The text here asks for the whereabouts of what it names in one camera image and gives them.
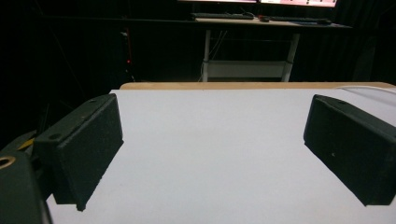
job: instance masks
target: white tabletop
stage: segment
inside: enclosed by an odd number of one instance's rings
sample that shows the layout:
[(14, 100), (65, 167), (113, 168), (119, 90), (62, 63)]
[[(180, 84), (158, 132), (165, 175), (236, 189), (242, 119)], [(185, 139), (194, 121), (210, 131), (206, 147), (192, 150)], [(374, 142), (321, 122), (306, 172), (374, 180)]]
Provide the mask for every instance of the white tabletop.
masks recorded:
[(315, 93), (396, 126), (373, 90), (113, 91), (124, 145), (84, 212), (48, 199), (61, 223), (396, 223), (363, 206), (304, 145)]

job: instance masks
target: keyboard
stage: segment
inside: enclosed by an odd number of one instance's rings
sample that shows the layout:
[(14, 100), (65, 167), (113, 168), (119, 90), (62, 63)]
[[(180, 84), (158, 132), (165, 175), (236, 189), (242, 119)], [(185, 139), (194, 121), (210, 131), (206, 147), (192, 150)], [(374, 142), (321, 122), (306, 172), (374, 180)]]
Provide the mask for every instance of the keyboard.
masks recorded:
[(218, 13), (191, 13), (194, 19), (224, 19), (224, 20), (253, 20), (254, 17), (242, 14), (218, 14)]
[(329, 19), (315, 19), (315, 18), (299, 18), (299, 17), (267, 17), (270, 21), (297, 21), (297, 22), (316, 22), (321, 23), (322, 21), (329, 22)]

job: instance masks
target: monitor screen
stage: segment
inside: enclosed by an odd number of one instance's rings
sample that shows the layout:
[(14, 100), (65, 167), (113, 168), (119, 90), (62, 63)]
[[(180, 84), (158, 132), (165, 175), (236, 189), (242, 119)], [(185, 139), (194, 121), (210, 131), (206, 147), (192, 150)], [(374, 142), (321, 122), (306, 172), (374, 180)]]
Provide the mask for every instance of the monitor screen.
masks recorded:
[(178, 2), (212, 3), (256, 3), (257, 0), (177, 0)]
[(265, 4), (280, 4), (307, 7), (335, 7), (336, 0), (260, 0)]

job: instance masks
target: brass screw hole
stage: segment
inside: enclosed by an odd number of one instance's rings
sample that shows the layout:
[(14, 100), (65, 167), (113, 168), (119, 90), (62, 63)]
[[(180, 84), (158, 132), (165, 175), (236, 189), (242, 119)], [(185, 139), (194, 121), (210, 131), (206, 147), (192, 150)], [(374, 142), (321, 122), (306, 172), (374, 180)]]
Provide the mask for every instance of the brass screw hole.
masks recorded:
[(0, 170), (10, 166), (15, 160), (15, 157), (11, 156), (0, 157)]

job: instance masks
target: wooden table edge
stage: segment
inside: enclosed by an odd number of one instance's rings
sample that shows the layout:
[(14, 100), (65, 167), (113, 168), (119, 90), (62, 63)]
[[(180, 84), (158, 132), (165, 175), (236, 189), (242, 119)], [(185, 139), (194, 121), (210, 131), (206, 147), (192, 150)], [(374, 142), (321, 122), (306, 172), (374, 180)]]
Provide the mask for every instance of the wooden table edge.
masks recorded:
[(120, 90), (334, 89), (342, 86), (395, 88), (385, 82), (130, 82)]

